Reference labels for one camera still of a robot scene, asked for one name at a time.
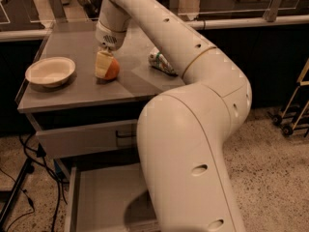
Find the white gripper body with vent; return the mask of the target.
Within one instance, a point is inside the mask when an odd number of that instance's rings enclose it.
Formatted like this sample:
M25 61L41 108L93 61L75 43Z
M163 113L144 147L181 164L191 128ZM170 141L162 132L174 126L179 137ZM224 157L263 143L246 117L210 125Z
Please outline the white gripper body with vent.
M97 23L95 36L101 47L116 51L123 45L126 32L115 32L108 29L99 21Z

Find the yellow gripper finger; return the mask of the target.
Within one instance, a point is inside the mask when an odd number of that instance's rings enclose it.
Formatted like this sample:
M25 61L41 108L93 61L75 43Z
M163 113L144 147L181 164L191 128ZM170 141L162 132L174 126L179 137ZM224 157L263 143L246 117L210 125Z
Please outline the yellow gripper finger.
M97 78L103 79L106 73L108 64L114 59L113 55L106 51L99 51L97 53L95 64L95 75Z

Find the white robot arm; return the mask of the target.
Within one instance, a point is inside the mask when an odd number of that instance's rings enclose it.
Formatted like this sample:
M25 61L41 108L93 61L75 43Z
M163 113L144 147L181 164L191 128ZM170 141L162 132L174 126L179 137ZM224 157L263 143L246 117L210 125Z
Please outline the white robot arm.
M252 103L242 70L212 42L155 0L103 0L97 35L133 19L183 80L151 99L137 147L161 232L245 232L223 144Z

